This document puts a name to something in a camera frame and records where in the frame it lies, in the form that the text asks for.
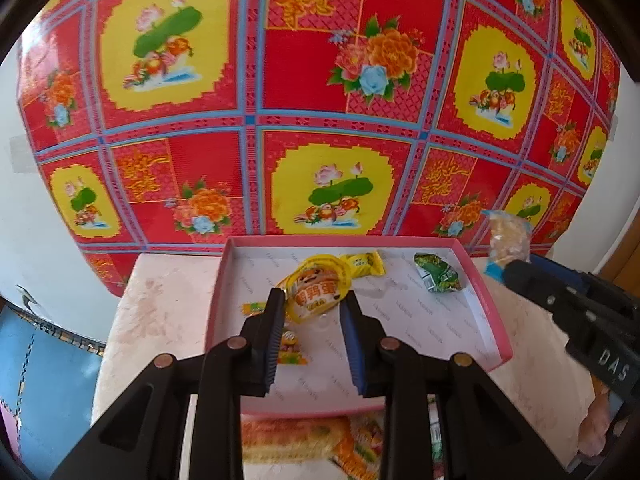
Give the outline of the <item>small colourful candy packet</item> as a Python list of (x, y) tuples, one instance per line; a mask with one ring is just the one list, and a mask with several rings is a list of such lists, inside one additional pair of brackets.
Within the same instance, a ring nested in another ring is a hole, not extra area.
[[(242, 304), (241, 311), (246, 318), (264, 312), (266, 304), (262, 301), (246, 302)], [(290, 323), (290, 318), (285, 315), (285, 322), (281, 334), (278, 363), (282, 365), (305, 366), (308, 360), (305, 358), (296, 331)]]

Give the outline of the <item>green peas snack bag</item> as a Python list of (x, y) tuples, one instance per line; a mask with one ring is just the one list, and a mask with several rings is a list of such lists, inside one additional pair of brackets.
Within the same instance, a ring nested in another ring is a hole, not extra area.
[(432, 442), (432, 456), (434, 468), (442, 468), (444, 460), (444, 452), (442, 452), (442, 435), (440, 434), (439, 414), (437, 398), (434, 394), (427, 396), (428, 401), (428, 418), (430, 419), (430, 433)]

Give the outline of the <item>orange biscuit snack packet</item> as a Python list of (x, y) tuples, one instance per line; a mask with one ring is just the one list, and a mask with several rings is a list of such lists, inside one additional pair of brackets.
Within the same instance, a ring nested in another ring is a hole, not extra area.
[(242, 456), (247, 464), (332, 464), (349, 479), (380, 476), (384, 416), (380, 411), (323, 418), (242, 421)]

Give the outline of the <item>clear blue-edged cracker packet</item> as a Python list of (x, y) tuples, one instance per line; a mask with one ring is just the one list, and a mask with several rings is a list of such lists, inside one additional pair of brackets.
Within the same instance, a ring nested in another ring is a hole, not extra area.
[(530, 261), (530, 239), (532, 227), (522, 217), (503, 210), (485, 210), (489, 223), (489, 252), (485, 274), (499, 283), (503, 282), (503, 271), (515, 261)]

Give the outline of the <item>small yellow candy packet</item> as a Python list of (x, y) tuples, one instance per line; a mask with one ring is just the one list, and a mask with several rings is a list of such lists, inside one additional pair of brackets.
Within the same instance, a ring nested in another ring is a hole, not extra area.
[(353, 280), (365, 276), (383, 276), (386, 274), (382, 257), (375, 250), (359, 254), (340, 255), (340, 259), (348, 266)]

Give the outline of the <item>dark green pea snack packet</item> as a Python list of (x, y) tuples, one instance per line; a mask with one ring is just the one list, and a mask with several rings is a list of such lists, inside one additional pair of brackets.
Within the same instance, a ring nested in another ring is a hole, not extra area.
[(456, 292), (461, 289), (457, 271), (438, 255), (417, 252), (413, 262), (429, 292)]

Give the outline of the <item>yellow quail egg packet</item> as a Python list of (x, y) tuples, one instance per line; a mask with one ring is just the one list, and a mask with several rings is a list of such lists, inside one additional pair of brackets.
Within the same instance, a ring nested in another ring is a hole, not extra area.
[(352, 287), (352, 274), (343, 260), (314, 255), (277, 284), (285, 293), (285, 321), (302, 324), (336, 307)]

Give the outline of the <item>pink shallow cardboard box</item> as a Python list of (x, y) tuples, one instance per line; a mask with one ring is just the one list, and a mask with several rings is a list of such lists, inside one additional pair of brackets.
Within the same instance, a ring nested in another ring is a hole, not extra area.
[(457, 240), (436, 237), (232, 237), (220, 260), (206, 347), (238, 336), (248, 318), (242, 307), (267, 301), (306, 259), (364, 252), (378, 252), (384, 275), (356, 278), (348, 296), (326, 313), (286, 321), (305, 362), (274, 366), (268, 393), (243, 398), (243, 414), (303, 418), (380, 410), (386, 338), (444, 362), (465, 353), (483, 370), (512, 359), (480, 271)]

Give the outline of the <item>red floral wall sheet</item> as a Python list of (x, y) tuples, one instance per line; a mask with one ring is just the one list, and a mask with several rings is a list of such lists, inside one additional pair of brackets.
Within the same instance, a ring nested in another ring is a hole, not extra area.
[(620, 59), (575, 0), (50, 0), (18, 42), (44, 184), (114, 295), (240, 235), (548, 252), (600, 165)]

